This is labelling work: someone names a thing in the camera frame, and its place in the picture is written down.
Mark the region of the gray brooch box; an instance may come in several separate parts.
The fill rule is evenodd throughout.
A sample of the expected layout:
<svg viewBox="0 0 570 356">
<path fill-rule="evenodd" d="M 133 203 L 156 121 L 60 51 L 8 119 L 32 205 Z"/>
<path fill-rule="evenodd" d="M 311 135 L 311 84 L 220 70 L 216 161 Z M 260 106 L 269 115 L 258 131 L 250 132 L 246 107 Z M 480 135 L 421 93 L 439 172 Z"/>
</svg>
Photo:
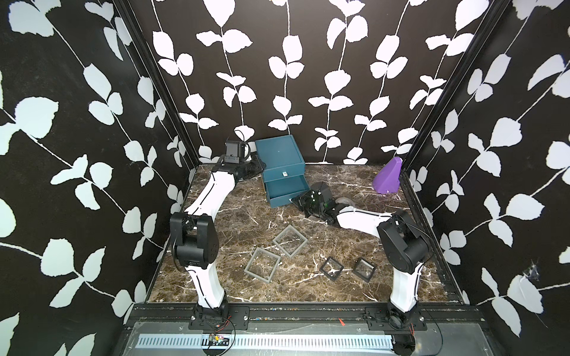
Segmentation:
<svg viewBox="0 0 570 356">
<path fill-rule="evenodd" d="M 255 249 L 244 272 L 264 283 L 270 283 L 281 262 L 279 255 L 268 252 L 266 249 Z"/>
<path fill-rule="evenodd" d="M 288 258 L 296 256 L 307 242 L 307 238 L 292 225 L 288 225 L 273 239 L 273 244 Z"/>
</svg>

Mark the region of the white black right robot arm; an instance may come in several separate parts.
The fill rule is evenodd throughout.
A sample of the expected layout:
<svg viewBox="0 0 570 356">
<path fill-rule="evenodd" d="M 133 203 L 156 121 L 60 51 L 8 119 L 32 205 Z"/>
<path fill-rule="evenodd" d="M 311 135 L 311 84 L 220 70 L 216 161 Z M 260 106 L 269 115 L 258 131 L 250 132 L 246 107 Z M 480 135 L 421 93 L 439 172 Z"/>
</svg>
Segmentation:
<svg viewBox="0 0 570 356">
<path fill-rule="evenodd" d="M 411 216 L 403 210 L 391 214 L 358 209 L 346 197 L 333 197 L 325 182 L 313 184 L 309 191 L 292 198 L 292 203 L 306 217 L 314 216 L 336 228 L 352 229 L 380 239 L 393 267 L 387 319 L 394 329 L 408 325 L 417 309 L 422 270 L 432 253 L 429 235 Z"/>
</svg>

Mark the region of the teal three-drawer cabinet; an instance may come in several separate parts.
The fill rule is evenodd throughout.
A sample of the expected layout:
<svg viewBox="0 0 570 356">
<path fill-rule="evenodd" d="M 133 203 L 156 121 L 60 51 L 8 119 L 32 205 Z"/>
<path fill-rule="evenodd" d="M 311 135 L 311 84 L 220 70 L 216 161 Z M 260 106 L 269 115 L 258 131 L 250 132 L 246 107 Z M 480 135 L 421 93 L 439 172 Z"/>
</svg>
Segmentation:
<svg viewBox="0 0 570 356">
<path fill-rule="evenodd" d="M 256 140 L 255 145 L 259 159 L 266 165 L 262 180 L 272 208 L 289 205 L 309 190 L 305 161 L 292 135 Z"/>
</svg>

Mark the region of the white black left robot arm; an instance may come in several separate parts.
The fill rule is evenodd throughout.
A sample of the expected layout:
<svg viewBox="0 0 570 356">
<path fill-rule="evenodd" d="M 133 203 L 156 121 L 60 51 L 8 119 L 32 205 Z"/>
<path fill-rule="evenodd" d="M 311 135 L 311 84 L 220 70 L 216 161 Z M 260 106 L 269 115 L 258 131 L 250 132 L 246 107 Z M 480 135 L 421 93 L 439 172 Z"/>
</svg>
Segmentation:
<svg viewBox="0 0 570 356">
<path fill-rule="evenodd" d="M 172 257 L 192 278 L 200 312 L 226 314 L 227 297 L 216 270 L 220 247 L 216 215 L 238 182 L 256 177 L 265 167 L 255 152 L 237 161 L 223 156 L 212 168 L 209 181 L 194 203 L 171 216 Z"/>
</svg>

